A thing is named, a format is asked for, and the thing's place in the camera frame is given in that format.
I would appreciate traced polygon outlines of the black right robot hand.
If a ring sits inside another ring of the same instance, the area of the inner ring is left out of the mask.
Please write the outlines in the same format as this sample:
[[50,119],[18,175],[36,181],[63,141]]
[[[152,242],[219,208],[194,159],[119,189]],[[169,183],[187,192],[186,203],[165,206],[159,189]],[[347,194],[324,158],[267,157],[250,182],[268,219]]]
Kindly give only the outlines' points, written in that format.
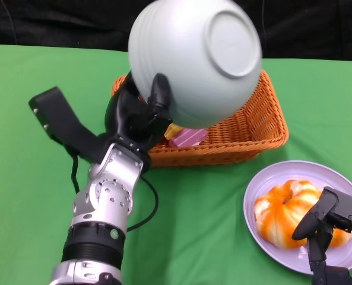
[[327,186],[292,235],[293,240],[307,240],[312,285],[352,284],[348,268],[326,264],[334,229],[352,232],[352,196]]

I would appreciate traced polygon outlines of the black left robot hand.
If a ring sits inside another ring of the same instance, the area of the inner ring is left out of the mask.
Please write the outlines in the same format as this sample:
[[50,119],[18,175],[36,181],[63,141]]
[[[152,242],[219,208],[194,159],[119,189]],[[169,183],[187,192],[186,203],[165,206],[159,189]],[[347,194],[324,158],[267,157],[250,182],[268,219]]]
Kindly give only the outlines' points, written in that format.
[[154,76],[150,96],[143,102],[132,74],[128,74],[107,106],[106,133],[134,149],[148,152],[162,140],[173,122],[171,99],[172,91],[165,75]]

